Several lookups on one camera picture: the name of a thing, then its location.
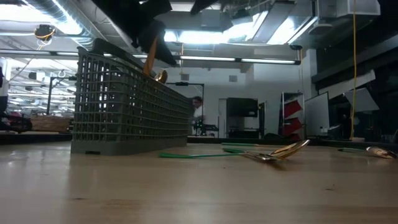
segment exposed pipe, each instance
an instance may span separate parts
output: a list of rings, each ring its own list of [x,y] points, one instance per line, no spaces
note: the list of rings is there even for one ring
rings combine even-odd
[[[106,40],[104,35],[71,0],[22,1],[42,14],[52,17],[55,20],[54,25],[59,30],[73,35],[73,40],[87,50],[92,49],[95,38]]]

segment gray plastic utensil basket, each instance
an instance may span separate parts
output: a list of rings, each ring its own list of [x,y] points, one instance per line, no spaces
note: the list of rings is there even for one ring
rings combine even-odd
[[[188,98],[142,67],[79,49],[72,153],[126,155],[185,146]]]

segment ceiling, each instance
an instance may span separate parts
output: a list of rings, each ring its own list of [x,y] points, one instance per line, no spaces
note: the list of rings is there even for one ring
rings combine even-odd
[[[71,20],[81,23],[89,29],[90,37],[101,38],[131,53],[141,54],[139,49],[131,45],[131,39],[115,26],[106,15],[98,9],[91,0],[52,0],[67,8]],[[244,58],[272,58],[276,60],[298,60],[298,53],[292,50],[289,44],[302,45],[305,48],[323,47],[338,41],[336,32],[342,34],[352,32],[351,20],[347,17],[332,17],[325,21],[334,24],[333,29],[321,35],[310,35],[308,30],[314,26],[315,21],[321,19],[321,11],[311,0],[276,1],[275,0],[239,0],[228,2],[228,11],[220,14],[220,4],[212,5],[211,10],[203,11],[199,15],[191,16],[189,10],[192,0],[171,0],[173,11],[159,15],[156,19],[167,26],[165,41],[173,54],[184,54],[202,57],[244,57]],[[245,5],[250,13],[252,21],[233,26],[231,15],[236,6]],[[55,52],[77,52],[80,40],[79,35],[69,35],[54,19],[26,5],[0,5],[0,49],[8,50],[37,50]],[[220,15],[217,20],[208,20],[214,13]],[[372,19],[359,18],[361,24]],[[48,43],[39,41],[33,31],[41,24],[49,24],[57,29],[57,33]],[[12,103],[11,107],[35,104],[36,108],[47,107],[47,101],[36,102],[37,94],[43,94],[43,99],[48,94],[50,76],[70,76],[76,72],[76,57],[51,58],[43,55],[13,55],[0,54],[0,57],[8,58],[12,67],[11,93],[23,103]],[[156,67],[165,68],[168,65],[160,61],[155,62]],[[186,60],[184,67],[197,68],[237,68],[242,72],[250,67],[250,64],[233,62],[211,62],[202,60]],[[29,79],[30,72],[43,72],[46,78],[41,80]],[[73,90],[73,82],[62,80],[54,88],[53,94],[58,101],[53,101],[52,110],[69,112],[73,104],[69,98]]]

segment table surface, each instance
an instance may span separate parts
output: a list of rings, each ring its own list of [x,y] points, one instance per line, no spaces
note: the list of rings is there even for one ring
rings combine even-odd
[[[270,146],[268,151],[278,146]],[[220,145],[163,150],[215,154]],[[1,223],[398,223],[398,161],[306,147],[288,162],[0,146]]]

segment workbench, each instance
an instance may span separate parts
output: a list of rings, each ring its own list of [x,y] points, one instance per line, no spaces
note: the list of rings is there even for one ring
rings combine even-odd
[[[332,147],[307,146],[270,164],[70,154],[70,142],[0,147],[2,224],[398,223],[398,162]],[[189,144],[162,152],[222,151]]]

